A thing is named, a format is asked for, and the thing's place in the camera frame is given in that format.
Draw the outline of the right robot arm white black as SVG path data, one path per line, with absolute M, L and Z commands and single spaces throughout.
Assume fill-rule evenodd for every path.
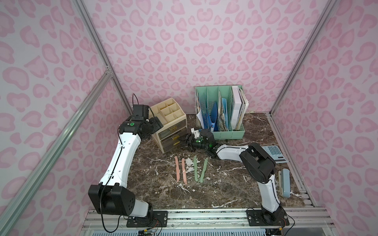
M 256 142 L 246 146 L 219 144 L 209 129 L 188 131 L 179 140 L 194 152 L 202 149 L 218 160 L 238 161 L 244 164 L 247 172 L 258 183 L 261 194 L 261 215 L 267 224 L 273 224 L 282 211 L 275 187 L 275 160 Z

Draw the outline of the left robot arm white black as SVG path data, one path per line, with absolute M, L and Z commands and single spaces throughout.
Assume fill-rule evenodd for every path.
M 133 114 L 118 128 L 117 146 L 104 176 L 91 185 L 89 198 L 100 215 L 152 218 L 152 206 L 127 189 L 129 171 L 141 141 L 163 128 L 147 105 L 134 105 Z

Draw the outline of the beige desktop drawer organizer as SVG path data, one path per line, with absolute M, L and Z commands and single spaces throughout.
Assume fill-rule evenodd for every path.
M 159 149 L 165 153 L 172 150 L 174 147 L 177 147 L 181 142 L 179 138 L 186 134 L 187 131 L 187 115 L 184 113 L 180 105 L 176 102 L 174 98 L 169 98 L 163 102 L 160 102 L 152 107 L 150 107 L 150 118 L 155 117 L 159 118 L 163 124 L 163 128 L 152 134 L 151 137 L 159 147 Z M 171 136 L 161 140 L 158 136 L 160 132 L 179 123 L 181 121 L 186 121 L 186 127 L 180 131 L 172 134 Z

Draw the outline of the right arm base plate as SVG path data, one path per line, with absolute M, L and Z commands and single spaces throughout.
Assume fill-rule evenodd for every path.
M 290 225 L 288 216 L 283 208 L 278 208 L 273 213 L 265 209 L 257 210 L 248 208 L 246 215 L 250 226 L 274 226 L 284 228 Z

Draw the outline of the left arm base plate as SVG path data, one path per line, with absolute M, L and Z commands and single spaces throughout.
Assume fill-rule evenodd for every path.
M 153 210 L 146 217 L 128 217 L 127 228 L 167 227 L 168 211 Z

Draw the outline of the drawer with gold handle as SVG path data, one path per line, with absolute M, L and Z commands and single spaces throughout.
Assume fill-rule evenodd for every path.
M 171 136 L 172 134 L 175 134 L 176 132 L 180 131 L 181 129 L 186 127 L 186 121 L 183 120 L 179 123 L 176 123 L 175 125 L 172 125 L 171 127 L 168 127 L 167 129 L 163 130 L 158 134 L 159 138 L 161 140 L 164 140 L 165 138 Z

